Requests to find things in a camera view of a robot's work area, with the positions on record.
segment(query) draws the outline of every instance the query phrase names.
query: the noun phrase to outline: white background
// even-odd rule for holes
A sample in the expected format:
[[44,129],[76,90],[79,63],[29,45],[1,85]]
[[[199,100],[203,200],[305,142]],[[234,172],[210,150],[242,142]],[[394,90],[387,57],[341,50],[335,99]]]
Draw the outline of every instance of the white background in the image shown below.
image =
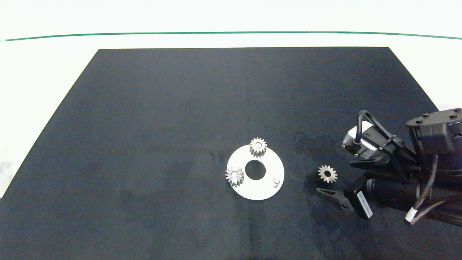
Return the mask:
[[98,49],[390,47],[440,110],[462,106],[462,40],[365,34],[55,37],[184,31],[369,31],[462,37],[459,1],[0,1],[0,197]]

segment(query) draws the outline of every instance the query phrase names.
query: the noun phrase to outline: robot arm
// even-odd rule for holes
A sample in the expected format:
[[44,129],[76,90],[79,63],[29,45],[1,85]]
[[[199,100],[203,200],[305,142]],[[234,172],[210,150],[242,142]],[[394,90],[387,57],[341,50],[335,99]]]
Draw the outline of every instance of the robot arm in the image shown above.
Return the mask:
[[365,219],[372,217],[374,204],[407,211],[410,225],[427,217],[462,226],[462,111],[424,114],[408,121],[407,128],[415,152],[369,112],[360,111],[343,148],[363,158],[350,165],[364,174],[343,193],[318,192]]

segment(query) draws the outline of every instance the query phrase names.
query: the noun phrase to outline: label sticker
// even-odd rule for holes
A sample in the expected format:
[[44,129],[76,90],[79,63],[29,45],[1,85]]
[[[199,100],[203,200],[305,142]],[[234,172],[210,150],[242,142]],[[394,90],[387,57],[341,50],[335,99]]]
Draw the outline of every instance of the label sticker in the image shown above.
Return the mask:
[[363,192],[358,192],[357,196],[358,196],[359,202],[363,206],[364,212],[366,212],[367,218],[370,218],[372,216],[372,210],[369,207],[369,204],[367,203],[367,200],[364,197]]

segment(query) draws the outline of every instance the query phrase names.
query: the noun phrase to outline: gear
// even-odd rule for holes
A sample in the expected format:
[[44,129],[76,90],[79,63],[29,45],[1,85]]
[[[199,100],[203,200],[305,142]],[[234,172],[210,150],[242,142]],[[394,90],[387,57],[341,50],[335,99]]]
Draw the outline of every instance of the gear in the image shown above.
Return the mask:
[[241,168],[233,170],[232,167],[230,167],[226,170],[225,175],[226,179],[232,186],[239,186],[244,180],[244,171]]
[[250,153],[255,157],[262,157],[266,152],[266,141],[260,137],[250,141]]
[[337,171],[334,171],[334,168],[332,168],[331,166],[321,166],[319,167],[318,172],[318,175],[320,176],[323,182],[334,183],[337,180]]

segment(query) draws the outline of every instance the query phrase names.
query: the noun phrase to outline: black cable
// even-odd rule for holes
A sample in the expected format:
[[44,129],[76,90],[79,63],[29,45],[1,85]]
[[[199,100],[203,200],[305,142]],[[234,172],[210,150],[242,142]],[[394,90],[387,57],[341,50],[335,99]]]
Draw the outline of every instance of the black cable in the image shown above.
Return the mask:
[[435,182],[437,165],[438,165],[438,155],[433,155],[432,173],[430,174],[428,182],[425,185],[424,191],[422,192],[419,199],[414,204],[413,208],[415,210],[419,209],[419,207],[422,205],[422,203],[424,202],[425,198],[428,195],[428,192],[430,191],[430,188],[433,186],[433,183]]
[[356,146],[361,145],[361,138],[363,137],[363,117],[366,117],[369,119],[369,121],[377,127],[379,132],[388,140],[391,140],[391,142],[398,147],[399,149],[403,150],[406,154],[408,154],[411,158],[413,158],[415,161],[417,161],[417,155],[415,152],[413,152],[411,149],[409,149],[407,146],[403,145],[402,143],[398,142],[395,139],[395,136],[388,132],[385,127],[373,116],[371,113],[369,113],[367,110],[361,110],[358,113],[358,120],[356,122],[356,136],[355,139],[353,140],[353,144]]

